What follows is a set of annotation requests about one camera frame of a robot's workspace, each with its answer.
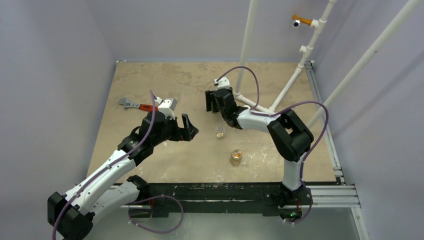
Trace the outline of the clear plastic pill organizer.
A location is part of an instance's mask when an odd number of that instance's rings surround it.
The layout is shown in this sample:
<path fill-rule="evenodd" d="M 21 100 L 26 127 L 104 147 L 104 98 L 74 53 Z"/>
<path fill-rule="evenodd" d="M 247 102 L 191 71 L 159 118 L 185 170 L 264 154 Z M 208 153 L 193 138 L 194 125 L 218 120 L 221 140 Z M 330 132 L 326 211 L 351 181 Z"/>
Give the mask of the clear plastic pill organizer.
<path fill-rule="evenodd" d="M 213 131 L 217 139 L 222 139 L 226 135 L 226 130 L 222 125 L 216 126 Z"/>

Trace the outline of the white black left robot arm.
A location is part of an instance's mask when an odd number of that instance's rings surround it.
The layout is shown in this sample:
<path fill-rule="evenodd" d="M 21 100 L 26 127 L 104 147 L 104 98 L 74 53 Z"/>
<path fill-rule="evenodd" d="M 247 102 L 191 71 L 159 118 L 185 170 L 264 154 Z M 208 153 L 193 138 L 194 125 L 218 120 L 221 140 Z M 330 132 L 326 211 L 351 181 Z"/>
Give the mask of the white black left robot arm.
<path fill-rule="evenodd" d="M 65 193 L 54 192 L 47 200 L 47 221 L 53 227 L 51 238 L 55 240 L 60 234 L 65 240 L 82 240 L 96 222 L 126 204 L 151 206 L 156 199 L 171 199 L 182 211 L 183 206 L 175 197 L 151 195 L 149 183 L 136 175 L 110 189 L 150 157 L 159 144 L 190 142 L 195 138 L 199 129 L 187 114 L 181 117 L 183 127 L 179 127 L 175 117 L 160 111 L 148 113 L 97 170 Z"/>

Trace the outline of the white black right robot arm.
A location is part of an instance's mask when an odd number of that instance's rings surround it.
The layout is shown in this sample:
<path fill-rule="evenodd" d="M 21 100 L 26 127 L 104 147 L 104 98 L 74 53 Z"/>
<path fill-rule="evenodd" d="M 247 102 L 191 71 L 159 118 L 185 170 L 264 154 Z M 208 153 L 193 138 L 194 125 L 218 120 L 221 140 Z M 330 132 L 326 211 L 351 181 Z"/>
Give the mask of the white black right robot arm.
<path fill-rule="evenodd" d="M 220 113 L 231 128 L 270 134 L 276 150 L 284 159 L 280 196 L 288 204 L 300 198 L 303 189 L 303 160 L 311 150 L 313 134 L 291 109 L 269 114 L 237 105 L 232 89 L 205 91 L 206 111 Z"/>

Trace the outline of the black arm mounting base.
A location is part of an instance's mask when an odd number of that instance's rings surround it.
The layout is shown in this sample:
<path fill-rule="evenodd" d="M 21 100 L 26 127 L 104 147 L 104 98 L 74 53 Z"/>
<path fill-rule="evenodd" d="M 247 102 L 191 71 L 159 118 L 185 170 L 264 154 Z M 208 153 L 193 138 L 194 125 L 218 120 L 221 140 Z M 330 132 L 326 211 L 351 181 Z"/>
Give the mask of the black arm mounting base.
<path fill-rule="evenodd" d="M 154 218 L 170 213 L 261 214 L 292 220 L 313 204 L 308 188 L 290 192 L 280 182 L 150 183 L 130 205 L 152 208 Z"/>

